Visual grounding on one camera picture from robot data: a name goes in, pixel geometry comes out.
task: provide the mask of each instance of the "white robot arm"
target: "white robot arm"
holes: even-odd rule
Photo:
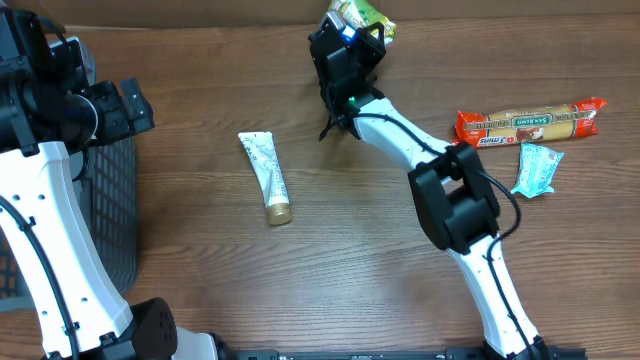
[[[130,307],[82,217],[69,153],[154,127],[135,79],[89,84],[77,39],[51,48],[35,14],[0,8],[0,226],[25,277],[49,359],[216,360],[214,337],[176,328],[168,305]]]
[[[408,173],[422,228],[434,245],[454,258],[471,290],[482,316],[487,353],[497,359],[548,359],[502,256],[496,221],[500,208],[490,183],[497,181],[484,173],[468,144],[452,146],[428,135],[371,85],[370,73],[386,53],[381,26],[356,30],[332,11],[309,36],[321,96],[330,113],[320,139],[338,125],[389,155]],[[464,186],[446,194],[442,185],[452,179],[463,180]]]
[[[444,153],[446,147],[451,144],[436,139],[405,119],[391,104],[389,99],[376,99],[360,108],[362,114],[387,115],[401,122],[413,134],[428,144],[437,152]],[[425,151],[406,132],[396,124],[381,118],[355,117],[354,127],[360,139],[380,149],[406,172],[411,172],[419,164],[430,163],[436,156]],[[513,282],[509,276],[504,257],[502,256],[502,244],[498,242],[492,252],[494,267],[498,275],[499,283],[510,304],[513,313],[528,340],[524,344],[514,322],[508,317],[505,303],[502,301],[496,283],[491,275],[489,264],[485,259],[489,245],[494,240],[492,236],[485,236],[480,241],[469,247],[470,252],[460,254],[452,249],[447,250],[460,267],[462,274],[471,290],[478,311],[482,316],[484,336],[487,343],[502,357],[509,354],[519,354],[527,345],[535,343],[538,332],[535,326],[526,316]]]

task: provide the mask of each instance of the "wood grain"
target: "wood grain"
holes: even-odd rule
[[[157,127],[136,138],[141,259],[126,298],[165,298],[178,322],[239,349],[423,350],[479,345],[462,276],[418,226],[406,177],[326,121],[313,26],[87,33],[101,79],[135,75]],[[402,22],[378,87],[434,136],[457,109],[492,113],[588,96],[601,133],[565,152],[555,194],[521,200],[505,243],[547,342],[640,358],[640,16]],[[294,209],[267,226],[237,139],[272,131]],[[481,151],[506,186],[518,147]],[[504,201],[501,223],[513,220]],[[0,358],[41,354],[34,314],[0,315]]]

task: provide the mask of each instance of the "tube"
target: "tube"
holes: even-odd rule
[[[290,222],[293,215],[273,143],[273,134],[270,132],[239,133],[238,138],[247,151],[260,182],[269,224],[276,226]]]

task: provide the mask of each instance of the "snack bar wrapper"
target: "snack bar wrapper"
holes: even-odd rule
[[[607,101],[507,110],[491,115],[458,111],[456,142],[474,147],[583,137],[598,133],[594,117]]]
[[[389,45],[396,36],[397,25],[382,15],[367,0],[332,0],[329,10],[336,10],[354,28],[363,28],[380,22],[384,26],[384,44]],[[371,32],[378,36],[378,30]]]
[[[544,146],[522,144],[520,152],[520,174],[512,194],[521,193],[529,199],[544,193],[553,193],[551,180],[564,153]]]

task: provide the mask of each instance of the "white arm segment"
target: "white arm segment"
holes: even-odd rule
[[[178,333],[178,349],[171,360],[218,360],[218,350],[209,334],[196,334],[181,327]]]
[[[0,195],[29,221],[60,283],[77,331],[80,351],[100,346],[100,336],[119,337],[132,319],[98,257],[84,222],[69,172],[63,143],[39,144],[40,153],[25,158],[20,150],[0,154]],[[69,338],[51,286],[27,237],[7,211],[0,227],[11,246],[38,311],[42,345],[47,353],[71,356]]]
[[[373,100],[363,106],[360,112],[389,115],[402,122],[411,132],[438,152],[444,152],[445,147],[451,145],[446,141],[432,137],[405,119],[387,98]],[[409,135],[393,123],[378,118],[356,118],[354,123],[362,141],[382,150],[406,172],[415,169],[416,165],[421,162],[429,163],[435,158],[433,154],[424,151]]]
[[[451,145],[420,130],[400,115],[391,104],[391,101],[386,98],[370,102],[362,107],[360,112],[391,116],[402,122],[422,141],[439,152],[445,152],[445,147]],[[419,163],[429,163],[435,158],[433,154],[423,151],[420,145],[416,144],[402,129],[391,122],[378,118],[356,118],[354,123],[362,141],[382,150],[400,168],[407,172],[415,169]],[[487,254],[487,249],[492,240],[489,236],[475,243],[471,246],[471,253],[466,256],[451,250],[449,250],[449,253],[462,270],[478,311],[482,316],[485,339],[498,354],[506,357],[510,353],[520,353],[525,349],[525,345],[516,331],[513,321],[507,315],[506,307],[500,298],[496,284],[489,271],[487,260],[483,257]],[[533,344],[533,339],[538,335],[538,332],[522,309],[502,256],[501,244],[497,244],[494,247],[493,258],[495,259],[494,267],[498,279],[509,305],[518,318],[518,322],[529,343]]]
[[[478,311],[482,316],[485,340],[498,354],[506,358],[511,353],[519,354],[525,350],[526,345],[522,342],[515,324],[507,316],[507,308],[502,298],[500,298],[498,288],[489,270],[489,263],[484,258],[492,241],[493,238],[487,236],[471,245],[471,252],[468,255],[461,255],[453,250],[448,250],[448,252],[456,261],[460,270],[462,270],[464,279],[467,281],[471,295],[473,295]],[[518,319],[529,345],[532,345],[534,338],[538,335],[538,331],[525,314],[520,299],[518,299],[518,294],[502,256],[501,243],[494,246],[491,255],[494,259],[493,266],[500,280],[502,291],[509,302],[509,306],[511,306],[513,314]]]

